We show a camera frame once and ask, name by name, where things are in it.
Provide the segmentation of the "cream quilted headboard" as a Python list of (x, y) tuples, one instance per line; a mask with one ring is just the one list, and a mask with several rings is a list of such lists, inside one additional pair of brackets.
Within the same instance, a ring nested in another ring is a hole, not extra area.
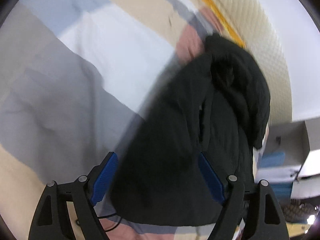
[(258, 0), (213, 0), (244, 41), (263, 72), (271, 94), (270, 124), (292, 121), (292, 93), (279, 37)]

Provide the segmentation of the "brown checked garment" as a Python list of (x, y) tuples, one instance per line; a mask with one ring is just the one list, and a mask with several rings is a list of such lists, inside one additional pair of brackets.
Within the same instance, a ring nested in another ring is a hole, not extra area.
[(301, 202), (300, 200), (292, 199), (290, 203), (281, 206), (285, 220), (288, 223), (307, 224), (307, 219), (310, 216), (315, 216), (318, 213), (318, 207), (310, 203)]

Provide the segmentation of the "yellow pillow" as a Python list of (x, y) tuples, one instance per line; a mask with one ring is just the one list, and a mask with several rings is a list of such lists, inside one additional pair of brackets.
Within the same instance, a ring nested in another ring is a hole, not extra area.
[(214, 1), (213, 0), (201, 0), (201, 1), (203, 1), (205, 5), (208, 6), (211, 9), (211, 11), (215, 14), (215, 16), (219, 19), (220, 23), (229, 34), (232, 41), (235, 42), (237, 45), (239, 45), (241, 48), (246, 48), (245, 42), (234, 30), (234, 28), (228, 23), (228, 21), (223, 16), (221, 11), (218, 9)]

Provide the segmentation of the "colourful patchwork duvet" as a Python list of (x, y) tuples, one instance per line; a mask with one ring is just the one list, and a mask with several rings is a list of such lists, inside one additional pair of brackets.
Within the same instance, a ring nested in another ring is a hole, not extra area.
[(233, 42), (219, 19), (201, 0), (11, 0), (2, 14), (1, 226), (27, 239), (46, 185), (72, 183), (114, 152), (94, 207), (108, 239), (172, 237), (179, 226), (120, 217), (111, 187), (163, 88), (208, 36)]

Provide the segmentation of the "black large garment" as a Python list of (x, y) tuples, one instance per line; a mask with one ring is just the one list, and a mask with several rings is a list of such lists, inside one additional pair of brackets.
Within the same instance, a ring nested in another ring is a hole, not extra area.
[(253, 57), (218, 34), (163, 88), (125, 150), (111, 187), (120, 217), (135, 223), (215, 223), (213, 200), (200, 171), (203, 154), (224, 187), (231, 174), (253, 187), (253, 150), (262, 146), (270, 91)]

